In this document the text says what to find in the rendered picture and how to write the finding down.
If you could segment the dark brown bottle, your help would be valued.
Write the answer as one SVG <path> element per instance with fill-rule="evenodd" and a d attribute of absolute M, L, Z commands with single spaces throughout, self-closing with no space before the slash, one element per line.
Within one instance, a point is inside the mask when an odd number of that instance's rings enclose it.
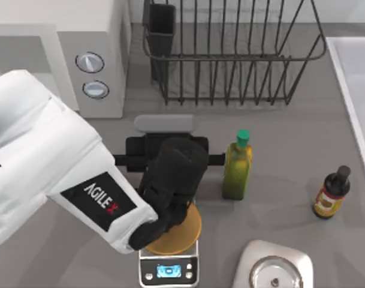
<path fill-rule="evenodd" d="M 313 213 L 322 219 L 332 218 L 350 191 L 349 176 L 351 169 L 341 165 L 335 172 L 328 174 L 312 205 Z"/>

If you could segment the pale microwave oven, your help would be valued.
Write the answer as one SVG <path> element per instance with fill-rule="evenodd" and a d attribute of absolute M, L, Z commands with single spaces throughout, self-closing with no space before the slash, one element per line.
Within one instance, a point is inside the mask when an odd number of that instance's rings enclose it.
<path fill-rule="evenodd" d="M 119 32 L 57 30 L 50 24 L 0 24 L 0 75 L 10 70 L 29 71 L 71 109 L 87 119 L 119 119 L 123 115 L 129 37 Z M 76 56 L 98 54 L 104 68 L 85 73 Z M 104 82 L 109 94 L 102 99 L 83 93 L 84 83 Z"/>

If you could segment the green bottle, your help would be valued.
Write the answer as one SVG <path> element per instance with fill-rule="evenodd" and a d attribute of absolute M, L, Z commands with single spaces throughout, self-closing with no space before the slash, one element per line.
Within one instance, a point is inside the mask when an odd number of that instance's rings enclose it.
<path fill-rule="evenodd" d="M 243 200 L 245 197 L 253 158 L 249 140 L 248 130 L 238 130 L 236 141 L 227 148 L 222 181 L 224 199 Z"/>

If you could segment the black cutlery holder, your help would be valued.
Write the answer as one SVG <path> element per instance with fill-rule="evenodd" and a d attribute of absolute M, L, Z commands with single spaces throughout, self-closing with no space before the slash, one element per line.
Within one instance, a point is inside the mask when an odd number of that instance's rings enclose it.
<path fill-rule="evenodd" d="M 144 0 L 143 26 L 150 54 L 169 57 L 176 30 L 176 7 Z"/>

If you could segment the silver kitchen scale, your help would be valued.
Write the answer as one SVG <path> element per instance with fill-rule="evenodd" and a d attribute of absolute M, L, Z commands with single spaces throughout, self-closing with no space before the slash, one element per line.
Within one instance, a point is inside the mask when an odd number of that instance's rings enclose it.
<path fill-rule="evenodd" d="M 181 254 L 138 252 L 138 282 L 142 288 L 197 288 L 200 280 L 198 241 Z"/>

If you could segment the large grey microwave knob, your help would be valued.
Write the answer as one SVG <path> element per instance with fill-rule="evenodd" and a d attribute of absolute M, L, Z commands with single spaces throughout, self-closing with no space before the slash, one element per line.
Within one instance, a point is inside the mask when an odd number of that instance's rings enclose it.
<path fill-rule="evenodd" d="M 96 53 L 86 52 L 76 56 L 76 66 L 85 73 L 98 73 L 104 68 L 104 60 Z"/>

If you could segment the brown round plate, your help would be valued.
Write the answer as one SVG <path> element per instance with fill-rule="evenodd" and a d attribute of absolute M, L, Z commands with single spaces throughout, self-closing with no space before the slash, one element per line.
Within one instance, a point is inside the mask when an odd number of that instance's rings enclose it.
<path fill-rule="evenodd" d="M 146 250 L 160 256 L 182 254 L 198 240 L 202 229 L 201 214 L 193 202 L 185 220 L 165 232 L 159 239 L 146 246 Z"/>

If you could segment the small grey microwave knob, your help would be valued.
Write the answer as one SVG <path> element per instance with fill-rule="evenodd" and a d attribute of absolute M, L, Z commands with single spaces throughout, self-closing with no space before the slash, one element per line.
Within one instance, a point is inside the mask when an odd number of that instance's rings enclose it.
<path fill-rule="evenodd" d="M 84 83 L 82 90 L 85 95 L 93 99 L 105 98 L 110 92 L 109 87 L 104 82 L 98 80 Z"/>

